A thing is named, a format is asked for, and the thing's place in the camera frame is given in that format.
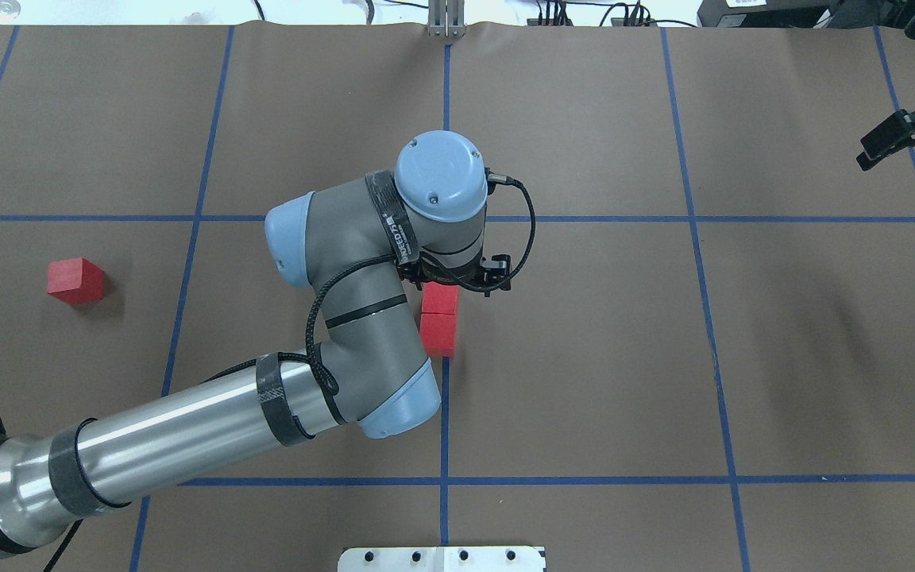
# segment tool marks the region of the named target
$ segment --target red block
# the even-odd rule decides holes
[[[48,294],[66,304],[85,304],[105,297],[105,272],[86,258],[48,265]]]
[[[458,315],[460,286],[444,286],[427,282],[422,288],[422,314]]]
[[[419,336],[426,354],[454,357],[454,338],[458,333],[458,317],[448,314],[422,314]]]

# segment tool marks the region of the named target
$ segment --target blue cap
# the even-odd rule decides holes
[[[482,153],[453,131],[428,131],[405,145],[395,182],[412,210],[442,223],[467,221],[486,205]]]
[[[436,386],[429,359],[399,390],[381,403],[359,427],[370,439],[383,439],[421,426],[440,408],[440,388]]]
[[[277,272],[298,288],[310,286],[306,272],[306,218],[312,198],[313,192],[309,191],[298,199],[273,207],[264,219],[264,234]]]

